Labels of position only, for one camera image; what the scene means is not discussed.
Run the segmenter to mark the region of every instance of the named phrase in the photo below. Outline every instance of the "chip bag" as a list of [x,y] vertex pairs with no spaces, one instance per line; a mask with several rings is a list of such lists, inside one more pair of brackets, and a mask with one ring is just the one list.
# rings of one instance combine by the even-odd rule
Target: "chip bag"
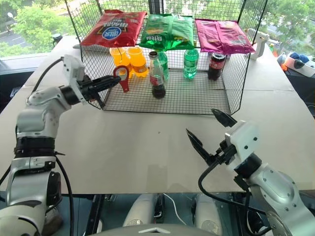
[[157,51],[193,49],[192,35],[191,16],[150,15],[140,46]]
[[201,52],[234,53],[255,52],[244,32],[235,21],[196,19]]
[[97,44],[108,48],[135,46],[146,14],[145,11],[124,13],[105,10],[81,45]]

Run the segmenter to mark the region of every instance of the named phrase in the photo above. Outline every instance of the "red chip bag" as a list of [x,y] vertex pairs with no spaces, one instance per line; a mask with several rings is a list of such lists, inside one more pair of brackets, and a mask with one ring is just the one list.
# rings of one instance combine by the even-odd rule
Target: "red chip bag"
[[135,46],[146,14],[145,11],[124,13],[106,10],[81,45],[97,44],[108,48]]

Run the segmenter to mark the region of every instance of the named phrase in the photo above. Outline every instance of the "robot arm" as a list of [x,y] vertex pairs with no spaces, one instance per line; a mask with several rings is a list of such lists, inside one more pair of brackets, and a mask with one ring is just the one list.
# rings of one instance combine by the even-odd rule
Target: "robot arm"
[[259,139],[258,128],[250,122],[237,122],[229,115],[213,109],[224,126],[231,128],[215,155],[208,154],[202,143],[188,131],[194,148],[208,165],[214,162],[232,167],[238,176],[236,183],[251,190],[266,211],[275,236],[313,236],[315,217],[303,204],[295,182],[262,161],[253,153]]
[[65,55],[63,65],[69,86],[34,92],[18,115],[15,158],[6,190],[7,207],[0,211],[1,235],[40,235],[47,207],[61,200],[61,177],[52,171],[60,115],[80,102],[95,99],[102,103],[98,92],[121,80],[105,76],[92,81],[84,75],[82,62],[73,56]]

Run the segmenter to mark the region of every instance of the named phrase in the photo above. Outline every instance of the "green chip bag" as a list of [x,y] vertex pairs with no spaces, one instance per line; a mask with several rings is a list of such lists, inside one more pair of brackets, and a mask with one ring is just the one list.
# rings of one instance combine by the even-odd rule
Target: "green chip bag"
[[193,49],[192,17],[150,15],[140,46],[157,51]]

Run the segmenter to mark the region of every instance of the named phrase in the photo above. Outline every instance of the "soda bottle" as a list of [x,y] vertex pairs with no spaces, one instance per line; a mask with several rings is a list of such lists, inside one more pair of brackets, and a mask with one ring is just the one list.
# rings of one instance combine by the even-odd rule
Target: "soda bottle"
[[132,77],[133,69],[130,63],[130,58],[128,57],[126,50],[124,48],[110,48],[110,55],[112,55],[114,59],[114,64],[116,66],[125,65],[129,70],[129,78]]
[[147,68],[147,61],[142,53],[142,48],[139,47],[129,47],[128,54],[130,56],[131,65],[133,72],[136,76],[146,77],[149,73]]
[[225,55],[221,53],[212,53],[208,70],[209,80],[217,80],[218,77],[220,77],[224,62]]
[[153,97],[164,98],[166,91],[164,87],[163,69],[158,60],[158,53],[152,51],[149,53],[150,58],[150,82],[152,84]]
[[186,50],[184,54],[184,78],[193,79],[197,72],[199,53],[197,49]]
[[158,52],[158,60],[163,69],[164,79],[168,80],[168,64],[167,64],[167,55],[165,52]]

